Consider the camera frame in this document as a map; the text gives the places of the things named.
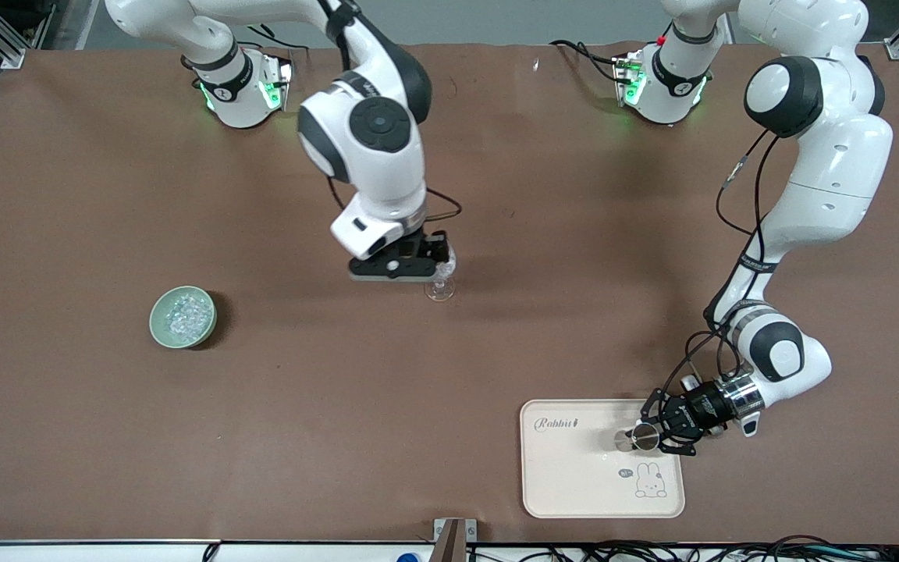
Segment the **clear ice cubes pile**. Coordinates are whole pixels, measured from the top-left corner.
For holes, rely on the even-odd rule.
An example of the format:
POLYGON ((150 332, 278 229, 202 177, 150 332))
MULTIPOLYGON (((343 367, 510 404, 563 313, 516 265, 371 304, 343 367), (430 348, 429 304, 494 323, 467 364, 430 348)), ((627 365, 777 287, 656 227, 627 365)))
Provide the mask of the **clear ice cubes pile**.
POLYGON ((213 319, 210 299, 196 293, 182 293, 172 299, 165 313, 165 327, 179 340, 196 340, 213 319))

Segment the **steel double jigger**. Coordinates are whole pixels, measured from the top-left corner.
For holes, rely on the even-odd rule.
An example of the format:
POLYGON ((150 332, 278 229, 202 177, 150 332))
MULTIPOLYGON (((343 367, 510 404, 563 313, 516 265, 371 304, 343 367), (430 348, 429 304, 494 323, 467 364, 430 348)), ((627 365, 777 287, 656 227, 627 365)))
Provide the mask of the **steel double jigger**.
POLYGON ((645 452, 659 449, 663 435, 652 424, 641 423, 631 429, 617 432, 613 438, 615 449, 624 453, 645 452))

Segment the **green ceramic bowl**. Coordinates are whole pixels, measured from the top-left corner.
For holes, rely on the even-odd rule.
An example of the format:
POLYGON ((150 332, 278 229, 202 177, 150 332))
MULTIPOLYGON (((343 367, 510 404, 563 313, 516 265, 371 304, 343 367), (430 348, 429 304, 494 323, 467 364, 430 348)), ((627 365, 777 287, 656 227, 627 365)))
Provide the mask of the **green ceramic bowl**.
POLYGON ((192 347, 196 347, 200 345, 207 338, 213 334, 215 323, 217 323, 218 312, 217 308, 215 308, 215 302, 211 295, 204 291, 203 289, 196 286, 179 286, 172 290, 165 292, 157 301, 154 303, 154 306, 149 315, 149 330, 150 334, 152 334, 153 341, 157 342, 159 345, 169 348, 169 349, 189 349, 192 347), (211 322, 207 327, 207 330, 204 331, 202 335, 196 340, 179 340, 175 338, 175 336, 171 336, 165 327, 165 313, 168 312, 170 305, 172 303, 172 299, 182 293, 196 293, 196 295, 202 295, 206 298, 210 299, 211 306, 213 307, 213 317, 211 317, 211 322))

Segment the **brown table cover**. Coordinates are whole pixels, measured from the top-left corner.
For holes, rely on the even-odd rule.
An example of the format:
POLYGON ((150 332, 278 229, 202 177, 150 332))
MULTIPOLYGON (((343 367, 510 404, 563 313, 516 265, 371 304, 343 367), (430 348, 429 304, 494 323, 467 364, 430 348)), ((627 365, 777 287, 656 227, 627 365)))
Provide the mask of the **brown table cover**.
POLYGON ((668 128, 567 50, 411 47, 428 184, 464 206, 442 304, 350 280, 292 114, 223 126, 172 51, 29 54, 0 76, 0 539, 412 540, 457 516, 509 542, 899 543, 899 62, 861 50, 894 130, 882 186, 766 291, 833 373, 700 443, 684 512, 649 521, 529 516, 518 414, 645 397, 704 327, 744 245, 715 195, 774 50, 723 48, 668 128), (218 319, 174 350, 149 315, 179 286, 218 319))

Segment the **cream rabbit print tray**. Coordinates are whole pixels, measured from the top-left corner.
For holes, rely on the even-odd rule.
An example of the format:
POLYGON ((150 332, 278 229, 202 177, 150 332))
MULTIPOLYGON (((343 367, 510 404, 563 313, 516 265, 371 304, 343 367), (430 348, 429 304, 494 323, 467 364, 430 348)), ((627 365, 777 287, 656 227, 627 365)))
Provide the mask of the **cream rabbit print tray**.
POLYGON ((520 411, 522 502, 535 518, 675 518, 678 456, 631 447, 642 399, 531 400, 520 411))

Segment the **clear cut wine glass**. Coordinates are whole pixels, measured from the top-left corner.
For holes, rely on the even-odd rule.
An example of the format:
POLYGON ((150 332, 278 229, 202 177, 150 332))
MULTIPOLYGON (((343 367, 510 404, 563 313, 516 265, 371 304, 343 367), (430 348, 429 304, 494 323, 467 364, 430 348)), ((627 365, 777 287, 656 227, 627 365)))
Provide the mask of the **clear cut wine glass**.
POLYGON ((447 259, 436 264, 434 278, 425 282, 424 292, 429 299, 435 302, 446 302, 453 298, 456 284, 454 284, 454 271, 457 269, 457 256, 453 249, 449 249, 447 259))

